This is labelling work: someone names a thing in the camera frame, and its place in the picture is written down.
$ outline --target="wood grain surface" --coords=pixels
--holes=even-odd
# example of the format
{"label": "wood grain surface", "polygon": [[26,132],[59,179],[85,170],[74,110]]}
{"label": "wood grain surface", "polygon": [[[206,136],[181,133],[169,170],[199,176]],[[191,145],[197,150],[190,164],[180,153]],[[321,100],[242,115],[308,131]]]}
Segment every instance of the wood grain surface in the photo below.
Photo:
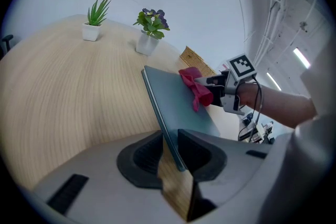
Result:
{"label": "wood grain surface", "polygon": [[[106,20],[96,42],[82,40],[85,21],[75,15],[53,23],[0,61],[1,155],[29,189],[86,148],[159,130],[141,70],[187,67],[164,41],[152,56],[138,54],[141,32],[120,23]],[[192,176],[176,169],[165,143],[159,176],[164,196],[186,218]]]}

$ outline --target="red cloth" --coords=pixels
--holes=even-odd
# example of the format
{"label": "red cloth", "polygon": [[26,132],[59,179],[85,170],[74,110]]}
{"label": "red cloth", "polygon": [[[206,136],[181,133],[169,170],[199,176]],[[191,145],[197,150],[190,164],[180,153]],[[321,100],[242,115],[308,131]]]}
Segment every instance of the red cloth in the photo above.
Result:
{"label": "red cloth", "polygon": [[183,79],[183,82],[193,91],[195,99],[193,108],[197,112],[200,107],[200,102],[203,106],[208,106],[214,100],[214,95],[209,89],[197,82],[194,79],[202,76],[201,72],[196,67],[188,67],[178,71]]}

